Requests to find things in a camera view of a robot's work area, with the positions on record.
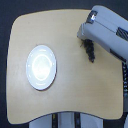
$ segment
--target table top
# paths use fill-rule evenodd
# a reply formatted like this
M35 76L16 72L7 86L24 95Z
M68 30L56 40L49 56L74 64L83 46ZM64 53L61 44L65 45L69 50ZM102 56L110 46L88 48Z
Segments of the table top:
M20 16L12 26L7 61L7 117L12 124L54 112L77 111L105 119L123 113L122 65L94 43L91 63L77 31L89 10L54 10ZM57 60L57 74L45 91L26 76L26 61L37 45L47 45Z

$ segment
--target white plate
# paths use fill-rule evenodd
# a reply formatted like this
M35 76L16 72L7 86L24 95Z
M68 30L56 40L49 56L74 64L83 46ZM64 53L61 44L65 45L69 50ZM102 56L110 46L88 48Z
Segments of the white plate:
M30 52L26 74L35 89L43 90L51 85L56 74L56 59L49 47L39 45Z

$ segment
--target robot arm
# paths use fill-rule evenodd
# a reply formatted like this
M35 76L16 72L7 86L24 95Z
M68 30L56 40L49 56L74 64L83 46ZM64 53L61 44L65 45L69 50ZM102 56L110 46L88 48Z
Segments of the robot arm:
M128 65L128 21L103 7L94 6L77 37L89 39Z

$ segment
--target wooden table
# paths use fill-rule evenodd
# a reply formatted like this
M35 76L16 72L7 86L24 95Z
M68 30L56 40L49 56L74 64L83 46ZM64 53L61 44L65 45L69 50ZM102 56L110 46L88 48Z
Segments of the wooden table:
M7 116L12 124L40 116L78 111L105 119L123 113L121 62L96 43L95 63L88 60L77 31L89 10L56 10L24 15L13 24L7 62ZM54 83L35 90L26 77L26 61L37 45L47 45L57 60Z

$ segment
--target gray floor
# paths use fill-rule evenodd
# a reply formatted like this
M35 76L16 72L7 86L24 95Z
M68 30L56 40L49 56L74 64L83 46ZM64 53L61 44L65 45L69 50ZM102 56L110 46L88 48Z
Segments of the gray floor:
M20 15L32 12L53 9L91 9L94 5L104 5L128 19L127 0L0 0L0 128L28 128L28 124L10 125L7 120L6 65L10 32L14 20ZM105 121L105 128L115 128L113 124L118 124L118 122L120 120Z

